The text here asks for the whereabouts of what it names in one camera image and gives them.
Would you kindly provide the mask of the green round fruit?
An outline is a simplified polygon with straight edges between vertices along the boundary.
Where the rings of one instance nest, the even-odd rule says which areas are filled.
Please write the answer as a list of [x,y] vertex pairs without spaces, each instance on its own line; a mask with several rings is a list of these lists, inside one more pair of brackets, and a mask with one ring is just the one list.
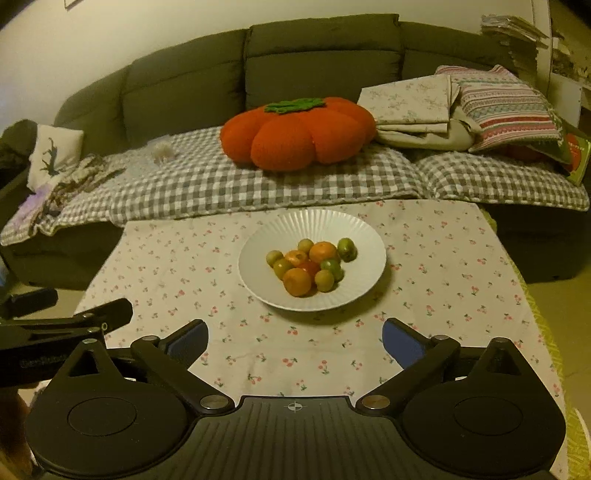
[[329,258],[322,260],[321,269],[331,272],[332,277],[334,277],[335,279],[335,283],[342,281],[342,278],[344,278],[345,276],[344,270],[342,270],[341,263],[337,258]]

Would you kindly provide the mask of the dark green tomato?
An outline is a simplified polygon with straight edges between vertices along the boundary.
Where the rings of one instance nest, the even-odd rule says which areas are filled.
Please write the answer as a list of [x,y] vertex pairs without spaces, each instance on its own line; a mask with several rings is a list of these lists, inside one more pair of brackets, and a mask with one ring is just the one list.
[[351,262],[356,259],[358,255],[358,249],[356,248],[356,244],[353,242],[351,238],[345,237],[339,239],[337,245],[339,258],[345,262]]

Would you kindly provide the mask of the red tomato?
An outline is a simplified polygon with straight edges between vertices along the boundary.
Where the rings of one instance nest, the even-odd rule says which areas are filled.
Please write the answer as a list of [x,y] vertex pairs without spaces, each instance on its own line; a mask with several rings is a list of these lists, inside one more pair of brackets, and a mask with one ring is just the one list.
[[304,262],[301,262],[298,268],[304,270],[304,272],[307,273],[311,279],[315,279],[315,275],[317,275],[318,271],[321,270],[321,266],[311,260],[305,260]]

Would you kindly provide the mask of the small mandarin orange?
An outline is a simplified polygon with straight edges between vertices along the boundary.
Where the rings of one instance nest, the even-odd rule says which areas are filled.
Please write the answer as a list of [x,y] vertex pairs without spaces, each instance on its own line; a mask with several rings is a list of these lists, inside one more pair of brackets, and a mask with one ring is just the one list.
[[287,270],[283,275],[283,287],[291,296],[303,297],[308,295],[311,286],[311,276],[300,268]]

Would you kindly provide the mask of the large orange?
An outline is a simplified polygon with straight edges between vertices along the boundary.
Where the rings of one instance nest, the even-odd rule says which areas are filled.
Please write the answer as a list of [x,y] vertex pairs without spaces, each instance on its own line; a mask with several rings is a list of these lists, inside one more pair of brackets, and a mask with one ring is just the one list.
[[328,241],[321,241],[315,243],[308,252],[308,258],[315,263],[321,264],[322,260],[329,258],[338,258],[338,249],[334,244]]

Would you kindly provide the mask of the small green fruit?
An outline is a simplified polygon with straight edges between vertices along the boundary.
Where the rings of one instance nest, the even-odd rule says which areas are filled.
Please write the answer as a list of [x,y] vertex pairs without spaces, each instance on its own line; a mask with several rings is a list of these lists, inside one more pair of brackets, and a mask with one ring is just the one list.
[[276,277],[280,280],[283,280],[284,275],[286,275],[287,271],[293,269],[294,265],[287,260],[287,258],[280,258],[273,263],[273,272],[276,274]]

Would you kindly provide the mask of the small orange-yellow persimmon fruit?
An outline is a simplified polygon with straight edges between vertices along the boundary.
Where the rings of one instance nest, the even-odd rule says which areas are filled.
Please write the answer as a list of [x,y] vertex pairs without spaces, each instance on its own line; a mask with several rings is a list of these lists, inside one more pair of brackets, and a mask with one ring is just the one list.
[[295,249],[290,250],[286,254],[284,254],[284,258],[290,262],[295,268],[300,267],[301,264],[308,261],[308,254],[304,251]]

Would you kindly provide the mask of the yellow-green small fruit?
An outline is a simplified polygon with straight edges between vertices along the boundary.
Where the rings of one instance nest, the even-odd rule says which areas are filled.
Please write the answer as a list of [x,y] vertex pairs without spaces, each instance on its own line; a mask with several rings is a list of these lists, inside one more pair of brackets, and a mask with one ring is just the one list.
[[301,239],[301,241],[297,243],[297,249],[300,250],[301,252],[304,252],[305,254],[308,254],[308,252],[311,250],[311,247],[314,245],[315,245],[314,241],[312,241],[311,239],[308,239],[308,238],[304,238],[304,239]]

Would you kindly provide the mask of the white ribbed plate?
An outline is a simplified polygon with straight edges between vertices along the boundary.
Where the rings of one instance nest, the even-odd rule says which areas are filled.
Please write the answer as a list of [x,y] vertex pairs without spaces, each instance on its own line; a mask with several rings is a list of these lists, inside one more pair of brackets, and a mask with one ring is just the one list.
[[387,263],[377,231],[334,210],[300,210],[263,223],[238,257],[253,297],[295,312],[345,306],[370,291]]

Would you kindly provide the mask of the grey checkered blanket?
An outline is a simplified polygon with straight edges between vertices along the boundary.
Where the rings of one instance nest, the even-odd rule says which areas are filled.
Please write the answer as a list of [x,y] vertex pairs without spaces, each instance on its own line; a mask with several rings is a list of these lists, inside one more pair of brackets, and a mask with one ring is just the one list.
[[590,198],[549,162],[499,155],[411,151],[372,143],[353,159],[297,172],[237,167],[221,149],[219,128],[175,135],[162,165],[147,148],[89,155],[33,195],[1,231],[4,246],[37,234],[98,222],[182,219],[240,211],[386,199],[461,200],[585,212]]

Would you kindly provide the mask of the folded floral beige sheet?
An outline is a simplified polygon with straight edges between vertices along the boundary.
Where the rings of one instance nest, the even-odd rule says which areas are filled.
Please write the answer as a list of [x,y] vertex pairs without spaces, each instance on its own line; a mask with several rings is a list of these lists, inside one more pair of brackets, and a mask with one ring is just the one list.
[[383,144],[467,151],[482,128],[464,112],[459,97],[460,86],[439,74],[363,88],[358,104],[373,115]]

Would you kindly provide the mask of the orange pumpkin cushion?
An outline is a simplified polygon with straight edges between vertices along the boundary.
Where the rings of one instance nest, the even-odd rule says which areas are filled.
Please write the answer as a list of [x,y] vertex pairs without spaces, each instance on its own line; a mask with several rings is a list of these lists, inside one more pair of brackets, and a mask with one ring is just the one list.
[[341,97],[270,103],[236,115],[221,128],[221,147],[236,165],[293,172],[356,156],[377,134],[365,108]]

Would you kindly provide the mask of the striped patterned pillow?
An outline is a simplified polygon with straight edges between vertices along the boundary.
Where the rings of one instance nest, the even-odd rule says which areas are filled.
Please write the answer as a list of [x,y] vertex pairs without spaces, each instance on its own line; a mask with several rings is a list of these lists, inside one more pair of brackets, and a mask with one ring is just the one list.
[[464,113],[480,126],[471,153],[510,144],[558,143],[562,132],[546,98],[501,65],[489,71],[442,65],[460,87]]

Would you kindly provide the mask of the dark green sofa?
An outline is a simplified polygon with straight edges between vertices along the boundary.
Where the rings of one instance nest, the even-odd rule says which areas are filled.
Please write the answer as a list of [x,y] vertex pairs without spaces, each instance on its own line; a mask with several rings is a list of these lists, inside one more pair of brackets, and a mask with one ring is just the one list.
[[[266,100],[300,94],[355,100],[363,88],[445,62],[485,68],[509,60],[491,39],[401,22],[394,14],[273,22],[144,56],[65,100],[55,123],[84,132],[83,155],[107,157],[165,134],[221,126]],[[503,246],[529,283],[573,278],[589,259],[589,210],[477,204],[497,222]],[[83,290],[123,227],[98,222],[37,234],[4,246],[1,256],[25,284]]]

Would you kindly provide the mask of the wall picture frame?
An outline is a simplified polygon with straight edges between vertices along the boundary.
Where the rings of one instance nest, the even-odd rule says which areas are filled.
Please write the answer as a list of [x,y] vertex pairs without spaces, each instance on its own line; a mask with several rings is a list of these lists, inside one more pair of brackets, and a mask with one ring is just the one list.
[[66,11],[69,11],[81,2],[82,0],[64,0],[63,6]]

